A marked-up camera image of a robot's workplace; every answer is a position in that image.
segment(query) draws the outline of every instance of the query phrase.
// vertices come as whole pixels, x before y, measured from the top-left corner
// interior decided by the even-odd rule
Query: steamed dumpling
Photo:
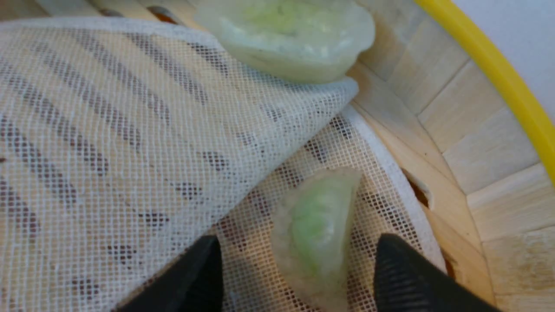
[[[296,295],[324,312],[347,311],[347,264],[354,200],[362,173],[322,170],[278,206],[271,242]]]

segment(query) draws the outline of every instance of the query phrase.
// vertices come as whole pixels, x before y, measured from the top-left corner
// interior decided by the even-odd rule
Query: green filling
[[[293,208],[293,244],[302,265],[311,275],[318,274],[326,258],[337,257],[337,252],[342,251],[352,187],[352,183],[342,179],[319,181]]]

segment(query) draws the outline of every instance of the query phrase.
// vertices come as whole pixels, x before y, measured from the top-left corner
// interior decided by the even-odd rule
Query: white mesh cloth
[[[380,233],[442,260],[386,148],[340,113],[356,92],[284,83],[169,24],[1,25],[0,310],[110,310],[213,233],[225,311],[309,311],[273,262],[270,215],[304,177],[349,165],[365,172],[349,296],[375,311]]]

